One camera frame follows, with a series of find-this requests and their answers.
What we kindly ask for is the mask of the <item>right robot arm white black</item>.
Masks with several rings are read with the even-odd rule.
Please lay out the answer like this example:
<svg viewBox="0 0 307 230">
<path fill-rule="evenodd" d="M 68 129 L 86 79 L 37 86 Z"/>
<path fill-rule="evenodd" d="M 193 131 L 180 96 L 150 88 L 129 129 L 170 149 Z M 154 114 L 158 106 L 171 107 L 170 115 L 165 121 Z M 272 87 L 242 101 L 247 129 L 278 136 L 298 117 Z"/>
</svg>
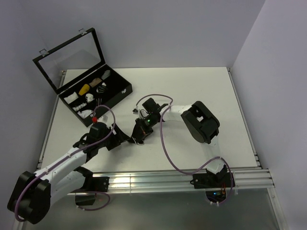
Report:
<svg viewBox="0 0 307 230">
<path fill-rule="evenodd" d="M 172 105 L 170 103 L 159 105 L 147 95 L 142 99 L 148 98 L 142 106 L 146 115 L 142 114 L 138 108 L 138 101 L 133 109 L 133 113 L 138 115 L 135 120 L 135 126 L 132 131 L 129 142 L 134 144 L 143 144 L 144 140 L 153 133 L 153 126 L 159 124 L 162 126 L 165 121 L 183 122 L 192 137 L 201 144 L 203 152 L 209 157 L 205 166 L 201 166 L 196 172 L 205 168 L 208 173 L 208 183 L 217 187 L 224 181 L 227 173 L 227 164 L 221 157 L 220 146 L 218 143 L 219 120 L 213 113 L 200 101 L 191 105 Z"/>
</svg>

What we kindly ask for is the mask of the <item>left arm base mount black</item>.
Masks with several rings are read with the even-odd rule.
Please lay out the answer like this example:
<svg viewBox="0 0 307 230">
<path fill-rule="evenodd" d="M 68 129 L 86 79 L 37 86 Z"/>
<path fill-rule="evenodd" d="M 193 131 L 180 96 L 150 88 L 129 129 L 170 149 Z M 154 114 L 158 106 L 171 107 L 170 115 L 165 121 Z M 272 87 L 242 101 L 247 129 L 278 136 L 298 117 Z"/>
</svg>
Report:
<svg viewBox="0 0 307 230">
<path fill-rule="evenodd" d="M 73 191 L 75 193 L 75 204 L 84 210 L 99 210 L 106 207 L 111 198 L 108 192 L 109 177 L 93 177 L 90 182 L 83 187 Z M 105 203 L 96 208 L 86 208 L 93 206 L 96 201 Z"/>
</svg>

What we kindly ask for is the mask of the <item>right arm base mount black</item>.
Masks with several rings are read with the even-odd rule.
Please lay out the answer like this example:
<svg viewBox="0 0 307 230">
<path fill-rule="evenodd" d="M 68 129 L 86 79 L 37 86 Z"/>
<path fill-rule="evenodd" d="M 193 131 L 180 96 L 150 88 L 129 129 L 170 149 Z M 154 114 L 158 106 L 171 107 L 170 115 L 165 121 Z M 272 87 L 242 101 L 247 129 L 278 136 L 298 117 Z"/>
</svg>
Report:
<svg viewBox="0 0 307 230">
<path fill-rule="evenodd" d="M 194 189 L 214 189 L 205 192 L 209 201 L 214 203 L 224 201 L 227 198 L 226 189 L 235 186 L 233 175 L 229 172 L 221 179 L 210 172 L 193 174 L 190 184 L 193 185 Z"/>
</svg>

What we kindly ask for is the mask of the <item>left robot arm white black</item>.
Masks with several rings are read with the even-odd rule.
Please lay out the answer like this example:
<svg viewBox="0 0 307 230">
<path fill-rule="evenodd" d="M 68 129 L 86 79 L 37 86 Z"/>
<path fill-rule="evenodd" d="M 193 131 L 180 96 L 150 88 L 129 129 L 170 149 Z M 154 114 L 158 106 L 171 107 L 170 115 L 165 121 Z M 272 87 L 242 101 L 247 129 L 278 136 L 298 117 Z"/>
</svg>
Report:
<svg viewBox="0 0 307 230">
<path fill-rule="evenodd" d="M 116 124 L 94 123 L 90 131 L 73 144 L 61 158 L 36 172 L 22 173 L 7 204 L 18 220 L 40 222 L 50 207 L 71 192 L 105 193 L 108 178 L 95 179 L 83 165 L 101 148 L 112 150 L 129 140 Z"/>
</svg>

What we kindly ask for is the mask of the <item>black ankle sock white cuff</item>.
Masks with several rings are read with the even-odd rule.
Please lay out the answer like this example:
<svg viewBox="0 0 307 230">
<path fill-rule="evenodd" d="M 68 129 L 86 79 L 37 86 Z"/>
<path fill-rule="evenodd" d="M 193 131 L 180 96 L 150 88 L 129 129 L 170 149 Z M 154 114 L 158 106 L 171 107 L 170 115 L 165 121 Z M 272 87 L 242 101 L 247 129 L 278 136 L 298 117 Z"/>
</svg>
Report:
<svg viewBox="0 0 307 230">
<path fill-rule="evenodd" d="M 130 137 L 130 139 L 128 140 L 129 143 L 134 143 L 136 145 L 144 145 L 144 141 L 141 140 L 141 141 L 137 141 L 134 137 Z"/>
</svg>

